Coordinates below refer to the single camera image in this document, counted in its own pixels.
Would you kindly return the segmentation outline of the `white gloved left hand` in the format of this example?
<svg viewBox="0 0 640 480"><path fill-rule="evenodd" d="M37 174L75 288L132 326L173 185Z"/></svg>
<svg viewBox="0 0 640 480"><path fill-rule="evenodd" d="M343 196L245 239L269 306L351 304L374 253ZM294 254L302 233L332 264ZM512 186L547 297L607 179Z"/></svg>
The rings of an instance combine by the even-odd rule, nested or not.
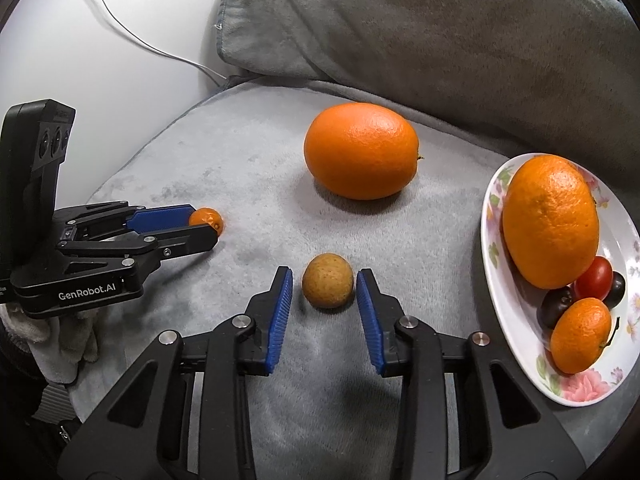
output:
<svg viewBox="0 0 640 480"><path fill-rule="evenodd" d="M1 322L10 341L35 358L48 382L64 386L76 382L82 363L99 359L98 316L99 310L93 309L34 320L18 304L1 305Z"/></svg>

